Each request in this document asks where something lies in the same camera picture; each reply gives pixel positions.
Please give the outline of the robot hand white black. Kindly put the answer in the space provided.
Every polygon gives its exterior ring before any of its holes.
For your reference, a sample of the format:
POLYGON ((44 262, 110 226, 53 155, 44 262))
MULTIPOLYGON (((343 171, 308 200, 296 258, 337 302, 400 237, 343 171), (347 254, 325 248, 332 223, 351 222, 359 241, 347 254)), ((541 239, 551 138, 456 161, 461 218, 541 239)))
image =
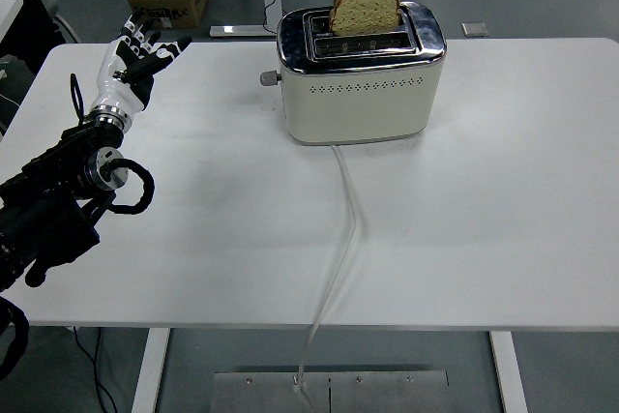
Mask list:
POLYGON ((152 18, 141 10, 132 12, 112 41, 98 76, 99 95, 92 107, 116 106, 134 115, 150 102, 155 75, 170 66, 192 43, 182 36, 161 43, 160 31, 152 31, 152 18))

